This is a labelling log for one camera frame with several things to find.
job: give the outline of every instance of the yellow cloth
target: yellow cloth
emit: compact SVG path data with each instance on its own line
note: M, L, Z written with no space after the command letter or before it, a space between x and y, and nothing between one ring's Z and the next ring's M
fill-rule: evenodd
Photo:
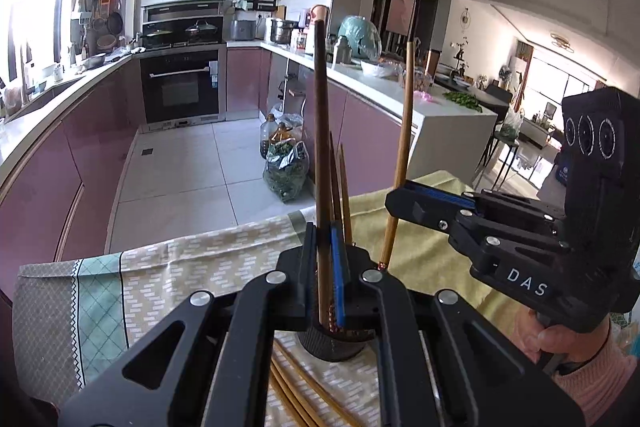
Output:
M454 194L470 187L445 171L433 172L416 180ZM377 261L384 243L385 198L388 189L350 198L353 240ZM509 335L520 304L469 275L471 262L447 242L448 236L413 223L400 221L389 272L404 285L422 293L434 294L451 288L465 298L503 334Z

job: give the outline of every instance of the pink sleeve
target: pink sleeve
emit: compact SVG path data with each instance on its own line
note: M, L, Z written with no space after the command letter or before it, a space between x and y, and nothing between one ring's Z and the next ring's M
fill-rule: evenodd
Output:
M613 404L636 369L636 357L624 355L609 335L607 343L590 363L554 381L582 409L587 425L593 425Z

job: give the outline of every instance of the tablecloth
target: tablecloth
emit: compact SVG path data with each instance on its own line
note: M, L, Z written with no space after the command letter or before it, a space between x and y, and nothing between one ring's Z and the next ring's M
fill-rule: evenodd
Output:
M418 181L458 194L468 189L443 171ZM374 260L383 244L387 191L350 199L354 241ZM281 251L302 245L306 222L314 218L315 208L308 208L122 253L22 267L14 298L20 386L30 396L60 406L193 291L231 293L273 269ZM443 233L399 223L390 272L408 288L424 293L455 289L509 333L518 304L471 278L469 265ZM378 425L378 374L372 349L367 347L347 362L327 363L306 353L293 333L277 331L276 336L338 402L365 425ZM290 374L329 425L342 425L297 374ZM271 389L265 425L295 425Z

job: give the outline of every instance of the metal screw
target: metal screw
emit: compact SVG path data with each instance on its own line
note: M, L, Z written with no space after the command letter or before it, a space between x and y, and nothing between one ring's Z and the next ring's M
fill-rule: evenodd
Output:
M455 304L456 302L458 302L458 294L453 290L442 290L440 293L438 293L438 301L440 301L442 304Z
M287 280L287 274L279 270L274 270L267 274L266 279L269 284L282 284Z
M209 304L210 300L211 295L209 293L196 292L190 297L189 302L194 306L204 306L205 304Z
M366 282L380 282L382 281L382 272L379 270L364 270L362 279Z

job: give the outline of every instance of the sink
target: sink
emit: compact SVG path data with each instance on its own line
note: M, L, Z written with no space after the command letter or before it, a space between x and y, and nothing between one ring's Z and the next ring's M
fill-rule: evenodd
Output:
M73 86L78 80L81 80L84 75L75 76L73 80L69 80L67 82L61 82L58 85L55 85L49 89L47 89L44 93L42 93L37 98L34 98L27 105L23 106L20 111L10 117L11 120L17 120L18 118L24 116L25 114L29 114L30 112L36 111L38 109L43 108L47 103L51 102L55 97L57 97L62 92L66 91L69 87Z

